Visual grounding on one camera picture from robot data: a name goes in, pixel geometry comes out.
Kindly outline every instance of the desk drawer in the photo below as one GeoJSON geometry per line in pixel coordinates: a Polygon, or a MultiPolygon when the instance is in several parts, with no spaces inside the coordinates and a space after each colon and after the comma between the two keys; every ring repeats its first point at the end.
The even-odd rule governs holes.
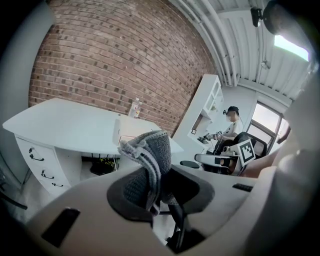
{"type": "Polygon", "coordinates": [[[52,170],[48,168],[39,167],[37,165],[29,167],[38,180],[43,180],[45,182],[51,182],[56,184],[61,183],[70,186],[65,174],[60,169],[52,170]]]}
{"type": "Polygon", "coordinates": [[[60,169],[55,151],[52,148],[41,146],[16,137],[20,151],[31,169],[30,165],[37,165],[45,169],[60,169]]]}
{"type": "Polygon", "coordinates": [[[50,194],[56,195],[56,196],[60,196],[61,194],[63,194],[64,192],[66,192],[68,189],[71,188],[66,184],[50,182],[42,179],[39,179],[39,182],[50,194]]]}

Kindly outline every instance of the white desk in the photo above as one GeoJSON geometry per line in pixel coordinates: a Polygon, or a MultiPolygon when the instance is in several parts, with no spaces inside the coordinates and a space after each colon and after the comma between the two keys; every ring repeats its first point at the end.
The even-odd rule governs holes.
{"type": "MultiPolygon", "coordinates": [[[[161,130],[150,121],[59,98],[20,112],[3,128],[15,134],[22,155],[39,182],[50,193],[61,194],[80,182],[83,153],[119,155],[121,119],[129,119],[133,129],[161,130]]],[[[173,139],[169,140],[171,153],[183,152],[173,139]]]]}

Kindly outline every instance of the light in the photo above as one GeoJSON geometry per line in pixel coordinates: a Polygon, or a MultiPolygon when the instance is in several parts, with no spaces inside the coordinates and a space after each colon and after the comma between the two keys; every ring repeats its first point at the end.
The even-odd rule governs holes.
{"type": "Polygon", "coordinates": [[[281,35],[274,36],[274,45],[300,56],[302,59],[306,60],[307,62],[309,61],[309,53],[307,52],[306,49],[303,49],[295,45],[294,43],[289,42],[281,35]]]}

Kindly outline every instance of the brick wall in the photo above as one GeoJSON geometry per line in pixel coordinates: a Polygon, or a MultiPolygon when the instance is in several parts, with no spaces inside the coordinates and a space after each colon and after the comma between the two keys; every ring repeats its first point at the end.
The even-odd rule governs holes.
{"type": "Polygon", "coordinates": [[[52,0],[56,22],[36,57],[29,105],[57,97],[174,132],[203,74],[215,74],[198,32],[167,0],[52,0]]]}

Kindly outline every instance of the white wall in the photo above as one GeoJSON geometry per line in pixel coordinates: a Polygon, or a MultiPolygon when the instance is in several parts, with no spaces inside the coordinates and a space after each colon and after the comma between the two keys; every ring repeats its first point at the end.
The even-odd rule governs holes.
{"type": "Polygon", "coordinates": [[[48,30],[55,21],[49,6],[40,2],[20,24],[0,59],[0,168],[15,184],[22,184],[28,166],[15,135],[2,124],[28,108],[32,68],[48,30]]]}
{"type": "MultiPolygon", "coordinates": [[[[244,132],[247,131],[250,125],[258,101],[266,104],[280,113],[284,113],[284,111],[287,109],[287,107],[280,102],[243,86],[224,86],[221,88],[221,90],[224,98],[223,109],[228,109],[230,106],[236,106],[239,108],[239,114],[243,121],[244,132]]],[[[223,112],[221,111],[214,123],[208,127],[209,133],[216,133],[217,131],[224,132],[230,124],[231,123],[227,122],[226,116],[223,115],[223,112]]]]}

